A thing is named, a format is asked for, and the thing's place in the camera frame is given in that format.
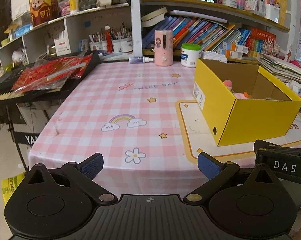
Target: triangular cutout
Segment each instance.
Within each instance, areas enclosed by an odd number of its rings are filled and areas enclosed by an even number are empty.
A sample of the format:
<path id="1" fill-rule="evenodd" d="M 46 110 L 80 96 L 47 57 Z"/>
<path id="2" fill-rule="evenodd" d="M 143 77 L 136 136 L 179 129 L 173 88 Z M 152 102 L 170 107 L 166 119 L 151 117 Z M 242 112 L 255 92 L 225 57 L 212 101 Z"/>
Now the triangular cutout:
<path id="1" fill-rule="evenodd" d="M 260 170 L 255 181 L 263 182 L 263 183 L 270 183 L 270 184 L 273 183 L 272 179 L 270 178 L 270 176 L 268 175 L 266 170 Z"/>
<path id="2" fill-rule="evenodd" d="M 35 184 L 35 183 L 41 183 L 45 182 L 44 177 L 41 171 L 37 170 L 35 171 L 33 177 L 29 180 L 28 184 Z"/>

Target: orange line border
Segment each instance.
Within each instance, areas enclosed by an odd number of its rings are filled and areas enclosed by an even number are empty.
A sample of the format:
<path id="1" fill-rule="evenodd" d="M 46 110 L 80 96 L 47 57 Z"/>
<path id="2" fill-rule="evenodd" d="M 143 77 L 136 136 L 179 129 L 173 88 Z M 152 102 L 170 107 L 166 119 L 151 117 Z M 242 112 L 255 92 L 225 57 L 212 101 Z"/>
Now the orange line border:
<path id="1" fill-rule="evenodd" d="M 176 108 L 179 126 L 181 129 L 186 158 L 191 163 L 197 164 L 197 157 L 195 157 L 192 153 L 191 143 L 189 141 L 188 133 L 186 130 L 186 124 L 184 121 L 184 117 L 182 115 L 181 104 L 183 104 L 183 103 L 184 104 L 197 103 L 197 101 L 196 100 L 179 100 L 179 101 L 175 102 L 175 108 Z M 294 147 L 294 146 L 299 145 L 300 143 L 301 143 L 301 140 L 295 141 L 295 142 L 290 142 L 290 143 L 285 143 L 285 144 L 282 144 L 282 146 Z M 228 155 L 214 156 L 214 158 L 223 163 L 223 162 L 234 160 L 234 156 L 236 156 L 236 155 L 238 156 L 238 159 L 243 159 L 243 158 L 253 157 L 253 156 L 255 156 L 255 153 L 254 153 L 254 151 L 248 151 L 248 152 L 241 152 L 241 153 L 232 153 L 232 154 L 228 154 Z"/>

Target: yellow bag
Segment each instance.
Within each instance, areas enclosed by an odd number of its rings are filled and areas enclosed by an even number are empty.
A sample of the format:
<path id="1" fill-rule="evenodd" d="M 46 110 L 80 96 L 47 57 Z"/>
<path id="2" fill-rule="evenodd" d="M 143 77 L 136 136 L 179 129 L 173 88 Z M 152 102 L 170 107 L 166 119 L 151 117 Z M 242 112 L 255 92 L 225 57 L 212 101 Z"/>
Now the yellow bag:
<path id="1" fill-rule="evenodd" d="M 9 198 L 12 196 L 14 191 L 17 189 L 18 185 L 25 178 L 25 173 L 21 173 L 13 178 L 3 179 L 2 180 L 2 192 L 5 205 L 7 204 Z"/>

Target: blue gripper pad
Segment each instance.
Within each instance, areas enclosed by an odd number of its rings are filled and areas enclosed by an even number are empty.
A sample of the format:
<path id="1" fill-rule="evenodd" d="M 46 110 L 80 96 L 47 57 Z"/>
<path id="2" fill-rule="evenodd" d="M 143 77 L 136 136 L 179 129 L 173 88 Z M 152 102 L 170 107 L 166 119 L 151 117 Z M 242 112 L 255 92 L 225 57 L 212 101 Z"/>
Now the blue gripper pad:
<path id="1" fill-rule="evenodd" d="M 77 169 L 91 180 L 101 172 L 104 166 L 104 158 L 100 153 L 95 153 L 88 159 L 77 165 Z"/>
<path id="2" fill-rule="evenodd" d="M 199 170 L 208 179 L 212 179 L 218 173 L 224 169 L 224 164 L 220 163 L 218 160 L 208 155 L 207 153 L 200 153 L 197 157 L 197 165 Z"/>

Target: barcode sticker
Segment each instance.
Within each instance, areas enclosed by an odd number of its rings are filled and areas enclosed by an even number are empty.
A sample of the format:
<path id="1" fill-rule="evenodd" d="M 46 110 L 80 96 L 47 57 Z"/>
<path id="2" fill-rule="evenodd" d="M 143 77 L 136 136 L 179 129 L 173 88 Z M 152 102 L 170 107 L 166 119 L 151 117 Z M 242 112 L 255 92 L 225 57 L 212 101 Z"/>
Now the barcode sticker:
<path id="1" fill-rule="evenodd" d="M 196 82 L 194 83 L 193 95 L 196 98 L 198 104 L 200 105 L 200 108 L 203 110 L 205 103 L 205 95 Z"/>

